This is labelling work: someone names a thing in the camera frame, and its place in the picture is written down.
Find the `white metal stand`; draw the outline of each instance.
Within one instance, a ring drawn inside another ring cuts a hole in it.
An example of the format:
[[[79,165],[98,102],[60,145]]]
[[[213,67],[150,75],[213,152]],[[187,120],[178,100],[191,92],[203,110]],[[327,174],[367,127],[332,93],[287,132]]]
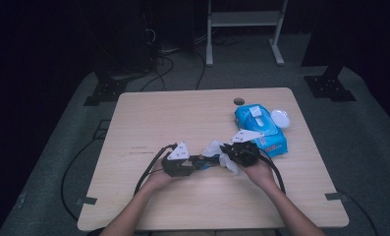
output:
[[[277,65],[283,66],[284,60],[278,49],[277,42],[283,25],[288,0],[283,0],[280,11],[256,11],[256,12],[212,12],[212,0],[208,2],[207,15],[207,45],[206,65],[213,65],[212,55],[212,28],[214,27],[276,27],[274,37],[270,38],[270,46]]]

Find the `person's left hand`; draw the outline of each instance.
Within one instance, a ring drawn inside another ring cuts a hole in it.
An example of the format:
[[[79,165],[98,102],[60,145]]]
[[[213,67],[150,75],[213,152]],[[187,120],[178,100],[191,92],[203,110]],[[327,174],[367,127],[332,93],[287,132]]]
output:
[[[177,179],[175,177],[171,177],[166,172],[164,172],[164,170],[162,170],[163,166],[161,164],[161,160],[162,159],[159,159],[157,162],[155,162],[151,169],[151,174],[149,174],[144,186],[146,185],[147,187],[159,190]]]

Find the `hand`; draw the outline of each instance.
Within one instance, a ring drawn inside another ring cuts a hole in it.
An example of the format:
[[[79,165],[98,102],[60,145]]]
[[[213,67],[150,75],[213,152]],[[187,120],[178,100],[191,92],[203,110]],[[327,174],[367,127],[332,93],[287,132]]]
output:
[[[149,174],[148,179],[143,185],[154,190],[159,190],[177,179],[168,175],[166,172],[164,172],[164,170],[162,170],[162,168],[163,166],[161,165],[161,159],[159,159],[157,162],[155,162],[151,169],[151,174]]]
[[[272,169],[264,161],[259,159],[252,166],[244,167],[240,165],[240,168],[246,172],[251,181],[259,188],[263,188],[264,190],[266,188],[276,187]]]

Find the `blue package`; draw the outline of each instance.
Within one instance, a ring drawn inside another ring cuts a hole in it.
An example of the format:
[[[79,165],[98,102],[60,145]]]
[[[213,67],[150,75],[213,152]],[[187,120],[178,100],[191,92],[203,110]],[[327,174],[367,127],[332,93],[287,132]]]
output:
[[[252,140],[269,157],[287,152],[287,140],[281,129],[275,125],[270,113],[260,104],[239,106],[235,111],[235,122],[239,129],[256,131],[264,137]]]

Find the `floor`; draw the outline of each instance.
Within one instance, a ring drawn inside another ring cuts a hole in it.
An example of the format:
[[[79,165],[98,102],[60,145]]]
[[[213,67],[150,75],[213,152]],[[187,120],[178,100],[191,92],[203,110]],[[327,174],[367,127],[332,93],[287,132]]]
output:
[[[290,88],[306,118],[333,183],[348,195],[344,207],[350,224],[324,229],[328,235],[390,235],[390,119],[369,93],[363,79],[344,68],[339,80],[356,101],[314,98],[304,76],[325,68],[302,68],[308,34],[282,35],[285,65],[277,66],[268,45],[270,35],[234,37],[239,43],[214,46],[214,65],[204,68],[205,46],[198,54],[179,52],[159,59],[157,73],[131,81],[126,92],[148,90]],[[40,160],[4,223],[0,235],[86,235],[76,225],[103,140],[93,134],[110,119],[115,102],[84,106],[97,84],[93,73],[78,87]],[[66,203],[72,215],[63,206]],[[372,220],[374,228],[359,208]],[[203,232],[203,235],[266,235],[262,230]],[[281,230],[282,235],[289,235]],[[154,235],[178,235],[155,232]]]

